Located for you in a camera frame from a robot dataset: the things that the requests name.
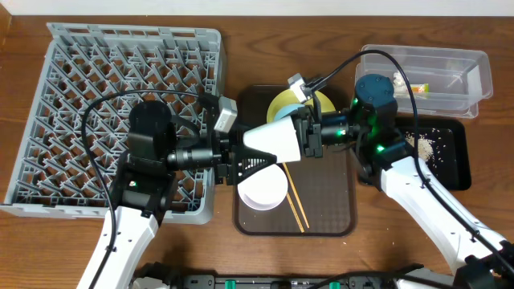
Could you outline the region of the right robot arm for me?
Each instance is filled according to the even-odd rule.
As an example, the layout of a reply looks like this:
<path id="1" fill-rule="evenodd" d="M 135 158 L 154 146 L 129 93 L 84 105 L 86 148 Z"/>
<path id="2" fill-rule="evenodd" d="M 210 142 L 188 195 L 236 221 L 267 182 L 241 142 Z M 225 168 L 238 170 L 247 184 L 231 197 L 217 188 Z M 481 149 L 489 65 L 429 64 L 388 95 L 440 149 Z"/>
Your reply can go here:
<path id="1" fill-rule="evenodd" d="M 395 200 L 439 249 L 457 288 L 511 288 L 513 245 L 471 214 L 419 158 L 396 127 L 398 104 L 389 78 L 371 74 L 355 86 L 353 104 L 322 113 L 316 105 L 289 113 L 300 149 L 321 157 L 322 145 L 353 144 L 363 174 Z"/>

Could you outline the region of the green snack wrapper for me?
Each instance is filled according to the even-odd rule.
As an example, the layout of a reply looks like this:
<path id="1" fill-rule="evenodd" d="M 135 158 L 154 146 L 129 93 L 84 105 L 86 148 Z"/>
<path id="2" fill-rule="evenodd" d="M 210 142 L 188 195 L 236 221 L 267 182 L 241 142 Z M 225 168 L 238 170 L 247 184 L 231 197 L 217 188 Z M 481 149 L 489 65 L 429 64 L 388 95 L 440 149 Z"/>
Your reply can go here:
<path id="1" fill-rule="evenodd" d="M 428 83 L 411 84 L 410 88 L 413 91 L 413 93 L 427 93 L 430 90 Z"/>

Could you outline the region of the light blue bowl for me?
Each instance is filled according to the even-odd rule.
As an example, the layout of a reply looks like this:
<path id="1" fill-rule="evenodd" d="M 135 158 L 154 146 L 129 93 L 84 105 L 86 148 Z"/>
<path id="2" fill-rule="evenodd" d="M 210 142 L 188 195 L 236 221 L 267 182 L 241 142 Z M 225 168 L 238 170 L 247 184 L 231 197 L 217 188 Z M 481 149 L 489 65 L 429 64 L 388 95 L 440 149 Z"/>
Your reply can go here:
<path id="1" fill-rule="evenodd" d="M 282 107 L 274 116 L 273 120 L 277 121 L 285 116 L 288 116 L 290 113 L 296 111 L 298 108 L 302 108 L 303 104 L 288 104 Z"/>

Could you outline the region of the white cup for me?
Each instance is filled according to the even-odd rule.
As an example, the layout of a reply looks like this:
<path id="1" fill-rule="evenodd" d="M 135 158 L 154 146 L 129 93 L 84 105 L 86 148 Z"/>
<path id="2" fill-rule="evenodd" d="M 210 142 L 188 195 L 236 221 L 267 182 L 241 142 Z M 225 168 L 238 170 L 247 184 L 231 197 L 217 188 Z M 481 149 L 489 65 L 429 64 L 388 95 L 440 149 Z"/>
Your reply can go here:
<path id="1" fill-rule="evenodd" d="M 296 129 L 290 116 L 245 132 L 243 143 L 248 148 L 275 155 L 277 163 L 301 160 Z"/>

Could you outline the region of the white tissue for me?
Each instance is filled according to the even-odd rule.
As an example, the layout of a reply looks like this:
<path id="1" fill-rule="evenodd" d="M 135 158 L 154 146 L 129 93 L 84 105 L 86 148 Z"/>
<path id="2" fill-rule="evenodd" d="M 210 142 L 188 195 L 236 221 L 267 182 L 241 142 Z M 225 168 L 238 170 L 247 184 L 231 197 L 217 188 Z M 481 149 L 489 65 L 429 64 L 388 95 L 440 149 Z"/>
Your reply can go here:
<path id="1" fill-rule="evenodd" d="M 407 89 L 406 82 L 400 71 L 394 73 L 393 85 L 395 90 L 405 91 Z"/>

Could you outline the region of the yellow plate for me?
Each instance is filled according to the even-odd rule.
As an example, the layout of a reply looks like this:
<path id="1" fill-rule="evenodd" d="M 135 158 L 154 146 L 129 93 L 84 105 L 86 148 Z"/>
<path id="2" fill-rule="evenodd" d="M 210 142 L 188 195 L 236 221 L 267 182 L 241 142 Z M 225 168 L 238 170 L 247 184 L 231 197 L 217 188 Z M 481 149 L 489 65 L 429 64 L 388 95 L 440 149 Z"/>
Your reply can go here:
<path id="1" fill-rule="evenodd" d="M 332 101 L 325 94 L 323 94 L 322 92 L 316 92 L 316 96 L 320 100 L 321 111 L 323 113 L 333 112 L 336 110 Z M 294 93 L 290 89 L 281 92 L 273 99 L 273 101 L 271 102 L 271 104 L 269 105 L 268 110 L 267 110 L 267 122 L 268 123 L 274 122 L 273 118 L 274 118 L 275 114 L 282 107 L 284 107 L 285 105 L 288 105 L 288 104 L 300 104 L 300 102 L 297 100 Z M 312 99 L 310 99 L 303 105 L 304 106 L 308 105 L 308 106 L 312 107 L 312 105 L 313 105 Z"/>

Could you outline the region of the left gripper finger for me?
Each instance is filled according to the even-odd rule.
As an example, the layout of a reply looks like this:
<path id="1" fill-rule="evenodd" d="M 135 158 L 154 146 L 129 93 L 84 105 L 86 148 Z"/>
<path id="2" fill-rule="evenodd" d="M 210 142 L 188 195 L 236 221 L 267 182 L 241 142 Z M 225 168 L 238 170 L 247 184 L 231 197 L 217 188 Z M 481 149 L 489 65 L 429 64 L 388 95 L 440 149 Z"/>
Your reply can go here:
<path id="1" fill-rule="evenodd" d="M 240 124 L 236 123 L 233 124 L 230 129 L 230 137 L 232 139 L 242 139 L 245 132 L 248 132 L 255 128 L 255 126 L 248 125 L 248 124 Z"/>
<path id="2" fill-rule="evenodd" d="M 275 164 L 277 156 L 245 145 L 233 150 L 232 177 L 236 185 L 245 181 L 255 173 Z"/>

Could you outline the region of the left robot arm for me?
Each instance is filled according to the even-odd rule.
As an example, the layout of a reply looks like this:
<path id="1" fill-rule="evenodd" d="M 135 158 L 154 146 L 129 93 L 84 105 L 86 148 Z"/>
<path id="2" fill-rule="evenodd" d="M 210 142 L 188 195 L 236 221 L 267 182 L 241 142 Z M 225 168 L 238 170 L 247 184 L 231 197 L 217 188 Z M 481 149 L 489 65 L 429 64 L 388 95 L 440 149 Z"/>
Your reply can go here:
<path id="1" fill-rule="evenodd" d="M 128 121 L 128 149 L 106 190 L 108 212 L 81 288 L 129 287 L 177 193 L 178 172 L 213 168 L 238 185 L 277 161 L 276 155 L 243 143 L 218 138 L 202 142 L 197 129 L 190 137 L 178 137 L 177 128 L 191 123 L 160 101 L 137 104 Z"/>

